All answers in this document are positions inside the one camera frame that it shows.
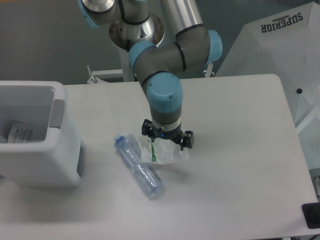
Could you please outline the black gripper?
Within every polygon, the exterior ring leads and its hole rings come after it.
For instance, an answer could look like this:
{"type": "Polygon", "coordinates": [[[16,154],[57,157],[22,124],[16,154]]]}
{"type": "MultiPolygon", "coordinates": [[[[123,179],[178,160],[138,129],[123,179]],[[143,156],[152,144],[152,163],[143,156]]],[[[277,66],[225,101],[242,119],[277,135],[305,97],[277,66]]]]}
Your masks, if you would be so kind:
{"type": "Polygon", "coordinates": [[[194,144],[194,132],[190,130],[182,132],[180,121],[171,124],[160,124],[145,119],[141,127],[141,134],[149,137],[152,143],[156,139],[171,140],[180,146],[181,151],[184,148],[192,149],[194,144]]]}

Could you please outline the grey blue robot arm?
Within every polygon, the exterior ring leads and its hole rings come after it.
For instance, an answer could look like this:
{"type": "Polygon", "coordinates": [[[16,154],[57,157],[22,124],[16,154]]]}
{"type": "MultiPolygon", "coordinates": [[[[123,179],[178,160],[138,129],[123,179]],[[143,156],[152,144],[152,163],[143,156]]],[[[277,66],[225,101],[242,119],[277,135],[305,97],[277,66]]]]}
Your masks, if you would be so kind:
{"type": "Polygon", "coordinates": [[[157,46],[157,29],[147,0],[80,0],[79,9],[92,28],[119,23],[119,47],[128,53],[128,64],[149,103],[151,119],[141,133],[152,141],[173,141],[192,148],[194,133],[182,131],[183,89],[177,73],[218,60],[222,40],[206,29],[194,0],[162,2],[175,34],[174,43],[157,46]]]}

